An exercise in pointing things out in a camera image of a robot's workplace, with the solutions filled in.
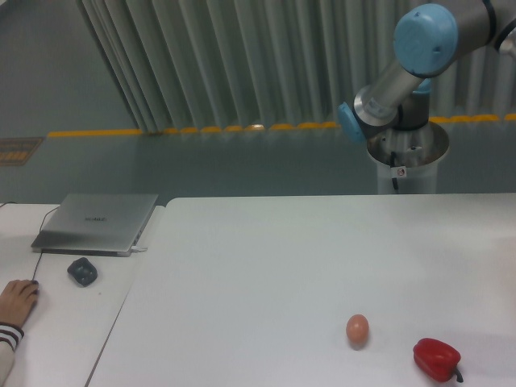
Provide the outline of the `person's hand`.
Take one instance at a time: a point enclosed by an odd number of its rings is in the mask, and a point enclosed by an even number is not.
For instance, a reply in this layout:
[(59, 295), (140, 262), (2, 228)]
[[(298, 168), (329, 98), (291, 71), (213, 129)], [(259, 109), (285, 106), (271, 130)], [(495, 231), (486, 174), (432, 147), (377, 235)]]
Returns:
[(32, 281), (13, 280), (6, 285), (1, 292), (1, 323), (23, 327), (31, 313), (27, 304), (27, 296)]

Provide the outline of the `striped sleeve forearm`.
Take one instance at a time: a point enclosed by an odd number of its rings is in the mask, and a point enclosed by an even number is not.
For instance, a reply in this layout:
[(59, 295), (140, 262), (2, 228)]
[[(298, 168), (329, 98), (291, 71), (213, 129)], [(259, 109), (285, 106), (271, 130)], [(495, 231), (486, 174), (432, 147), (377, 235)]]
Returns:
[(1, 323), (1, 386), (15, 363), (15, 352), (25, 333), (22, 328), (6, 322)]

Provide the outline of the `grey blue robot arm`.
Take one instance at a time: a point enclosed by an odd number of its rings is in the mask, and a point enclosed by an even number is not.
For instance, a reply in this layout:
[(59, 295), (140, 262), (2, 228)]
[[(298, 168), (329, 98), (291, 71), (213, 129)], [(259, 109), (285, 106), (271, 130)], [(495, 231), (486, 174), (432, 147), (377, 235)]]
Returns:
[(351, 105), (339, 106), (343, 131), (362, 142), (398, 124), (400, 105), (426, 79), (485, 46), (514, 56), (513, 1), (436, 1), (415, 7), (394, 29), (391, 64)]

